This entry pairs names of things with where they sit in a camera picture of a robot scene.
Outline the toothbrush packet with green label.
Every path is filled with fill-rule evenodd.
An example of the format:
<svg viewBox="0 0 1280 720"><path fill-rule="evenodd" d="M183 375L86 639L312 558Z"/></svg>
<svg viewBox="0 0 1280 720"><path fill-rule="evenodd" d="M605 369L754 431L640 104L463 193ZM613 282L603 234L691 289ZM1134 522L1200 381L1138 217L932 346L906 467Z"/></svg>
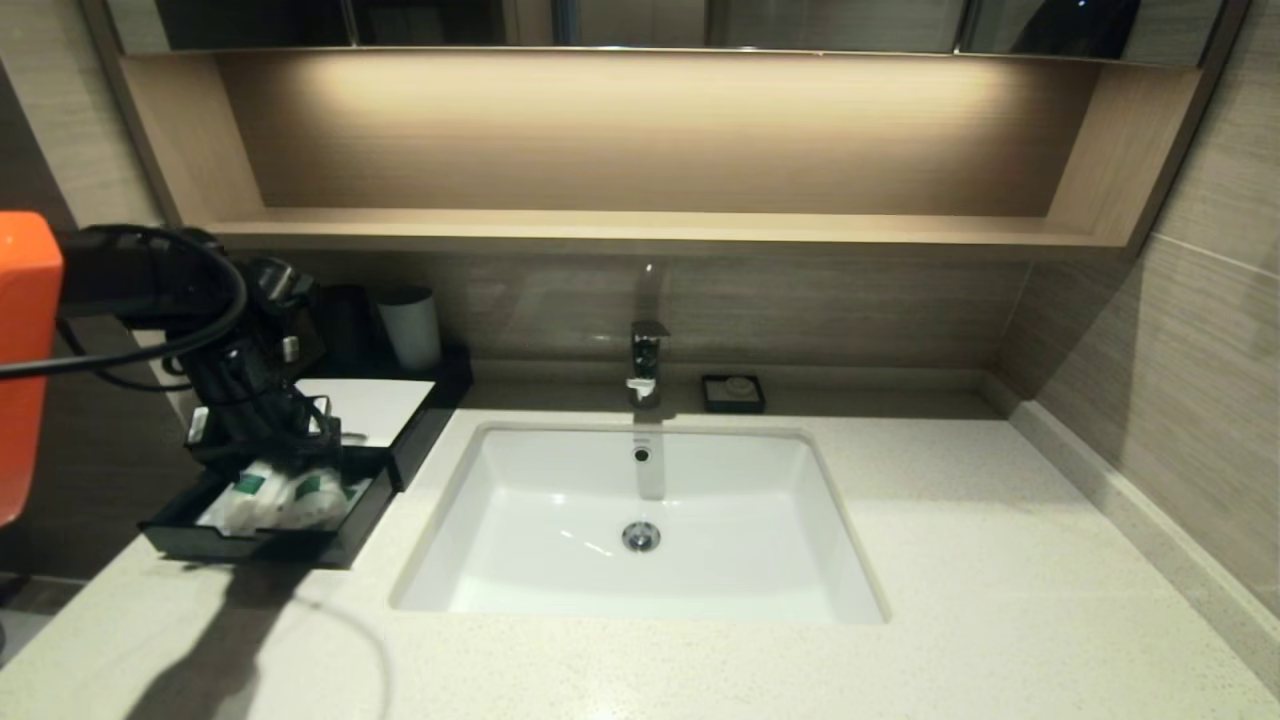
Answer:
<svg viewBox="0 0 1280 720"><path fill-rule="evenodd" d="M285 483L285 475L270 462L251 462L205 509L196 524L229 537L252 536L275 527Z"/></svg>

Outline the packet with green square label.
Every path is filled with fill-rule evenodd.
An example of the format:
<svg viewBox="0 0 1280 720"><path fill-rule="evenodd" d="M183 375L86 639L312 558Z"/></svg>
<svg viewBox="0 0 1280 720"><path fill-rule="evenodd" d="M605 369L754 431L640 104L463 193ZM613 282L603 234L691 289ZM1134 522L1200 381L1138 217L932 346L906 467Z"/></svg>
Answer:
<svg viewBox="0 0 1280 720"><path fill-rule="evenodd" d="M270 528L335 530L362 498L370 483L370 478L352 479L337 468L311 469L285 483Z"/></svg>

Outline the black drawer amenity box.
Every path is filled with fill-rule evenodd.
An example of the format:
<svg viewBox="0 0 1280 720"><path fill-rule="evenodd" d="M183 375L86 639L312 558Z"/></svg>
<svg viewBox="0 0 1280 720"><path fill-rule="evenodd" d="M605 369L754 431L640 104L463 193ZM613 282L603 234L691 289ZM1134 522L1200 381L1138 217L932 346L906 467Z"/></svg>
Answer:
<svg viewBox="0 0 1280 720"><path fill-rule="evenodd" d="M137 527L157 552L173 560L348 569L401 491L401 473L389 448L372 447L346 447L340 470L343 480L366 480L367 488L333 530L266 529L233 537L200 525L198 515L230 486L227 477L209 470Z"/></svg>

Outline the grey plastic cup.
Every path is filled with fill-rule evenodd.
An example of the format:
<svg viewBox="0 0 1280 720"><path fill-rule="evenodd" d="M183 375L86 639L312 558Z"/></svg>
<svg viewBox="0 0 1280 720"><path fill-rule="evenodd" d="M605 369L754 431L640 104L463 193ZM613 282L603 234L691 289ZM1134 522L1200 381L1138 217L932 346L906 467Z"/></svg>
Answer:
<svg viewBox="0 0 1280 720"><path fill-rule="evenodd" d="M401 286L379 290L374 304L401 368L425 372L440 364L442 340L430 288Z"/></svg>

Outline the white board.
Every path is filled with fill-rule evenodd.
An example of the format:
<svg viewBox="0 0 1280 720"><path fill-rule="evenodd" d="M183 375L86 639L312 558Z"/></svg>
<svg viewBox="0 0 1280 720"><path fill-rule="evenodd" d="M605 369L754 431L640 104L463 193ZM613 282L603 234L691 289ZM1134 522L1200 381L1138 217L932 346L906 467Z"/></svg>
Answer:
<svg viewBox="0 0 1280 720"><path fill-rule="evenodd" d="M321 379L296 383L308 397L329 398L340 419L342 443L388 448L434 389L430 380Z"/></svg>

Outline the black cylindrical cup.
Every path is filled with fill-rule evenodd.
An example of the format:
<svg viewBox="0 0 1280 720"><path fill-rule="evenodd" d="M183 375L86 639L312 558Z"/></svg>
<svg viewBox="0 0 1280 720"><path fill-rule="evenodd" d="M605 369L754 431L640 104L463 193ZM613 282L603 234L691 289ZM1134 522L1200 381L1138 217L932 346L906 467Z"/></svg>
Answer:
<svg viewBox="0 0 1280 720"><path fill-rule="evenodd" d="M383 366L389 350L369 291L360 284L334 284L320 290L315 311L326 357L348 372Z"/></svg>

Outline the chrome faucet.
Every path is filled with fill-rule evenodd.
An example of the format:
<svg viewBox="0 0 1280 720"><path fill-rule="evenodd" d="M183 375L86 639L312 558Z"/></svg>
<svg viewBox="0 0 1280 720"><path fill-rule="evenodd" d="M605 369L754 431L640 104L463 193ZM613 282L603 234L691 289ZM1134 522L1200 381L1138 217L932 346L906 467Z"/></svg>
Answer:
<svg viewBox="0 0 1280 720"><path fill-rule="evenodd" d="M631 377L626 379L632 407L645 410L660 404L660 346L669 331L655 320L636 320L630 329Z"/></svg>

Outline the black soap dish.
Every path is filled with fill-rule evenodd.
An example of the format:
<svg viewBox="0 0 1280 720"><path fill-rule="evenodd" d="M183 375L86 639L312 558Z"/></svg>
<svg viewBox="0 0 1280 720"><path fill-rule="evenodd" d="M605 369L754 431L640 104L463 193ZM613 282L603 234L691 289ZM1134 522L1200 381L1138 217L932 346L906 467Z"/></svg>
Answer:
<svg viewBox="0 0 1280 720"><path fill-rule="evenodd" d="M767 400L759 379L755 375L748 377L755 380L759 395L756 398L735 398L724 392L724 379L736 375L704 375L701 378L704 407L713 414L755 415L764 414Z"/></svg>

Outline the white sink basin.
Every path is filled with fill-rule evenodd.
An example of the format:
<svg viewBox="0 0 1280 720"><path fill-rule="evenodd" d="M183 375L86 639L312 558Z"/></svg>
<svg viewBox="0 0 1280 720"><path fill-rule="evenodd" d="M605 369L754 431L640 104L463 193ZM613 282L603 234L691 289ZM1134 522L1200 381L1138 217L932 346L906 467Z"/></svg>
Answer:
<svg viewBox="0 0 1280 720"><path fill-rule="evenodd" d="M635 553L634 521L662 533ZM882 625L890 611L803 436L479 429L392 596L398 610Z"/></svg>

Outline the mirror cabinet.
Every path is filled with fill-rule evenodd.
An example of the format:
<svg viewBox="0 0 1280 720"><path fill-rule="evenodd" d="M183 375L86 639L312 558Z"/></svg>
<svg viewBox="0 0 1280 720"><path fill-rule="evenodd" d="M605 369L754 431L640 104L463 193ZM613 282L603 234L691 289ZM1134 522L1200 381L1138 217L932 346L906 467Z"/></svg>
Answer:
<svg viewBox="0 0 1280 720"><path fill-rule="evenodd" d="M127 55L302 47L975 54L1194 67L1226 0L102 0Z"/></svg>

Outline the wooden wall shelf niche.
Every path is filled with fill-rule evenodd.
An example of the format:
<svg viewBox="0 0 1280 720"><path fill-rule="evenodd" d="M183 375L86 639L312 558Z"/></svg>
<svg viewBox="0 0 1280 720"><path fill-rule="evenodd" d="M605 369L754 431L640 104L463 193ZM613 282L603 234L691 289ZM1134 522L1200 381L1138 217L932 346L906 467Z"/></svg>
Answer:
<svg viewBox="0 0 1280 720"><path fill-rule="evenodd" d="M1134 258L1221 60L101 53L163 217L229 247Z"/></svg>

